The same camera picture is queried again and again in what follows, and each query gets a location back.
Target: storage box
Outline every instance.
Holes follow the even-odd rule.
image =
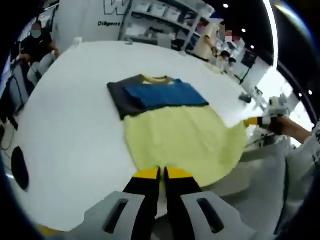
[[[135,7],[135,11],[146,13],[146,12],[148,12],[150,5],[151,4],[149,2],[139,1]]]
[[[154,16],[157,16],[157,17],[163,17],[166,9],[167,9],[167,6],[165,4],[154,3],[151,6],[150,13]]]
[[[177,22],[180,15],[181,15],[181,12],[179,12],[173,8],[169,8],[165,14],[165,18],[170,21]]]

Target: white sleeve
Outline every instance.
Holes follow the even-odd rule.
[[[299,148],[292,150],[287,156],[288,173],[294,182],[313,173],[320,159],[320,123],[316,125],[310,136]]]

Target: white table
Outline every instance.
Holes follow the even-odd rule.
[[[138,74],[192,84],[227,126],[254,115],[238,100],[244,92],[239,85],[192,56],[119,41],[71,48],[30,96],[16,135],[30,178],[28,192],[19,189],[17,197],[37,223],[71,230],[86,210],[122,191],[136,172],[106,85]],[[158,215],[165,213],[166,204],[160,202]]]

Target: round table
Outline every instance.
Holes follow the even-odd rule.
[[[113,191],[122,191],[136,167],[107,83],[144,74],[181,79],[200,92],[233,126],[251,117],[238,100],[245,92],[201,60],[158,46],[120,41],[82,43],[47,71],[20,117],[17,142],[29,172],[27,192],[17,190],[36,223],[69,231]],[[158,216],[166,214],[160,200]]]

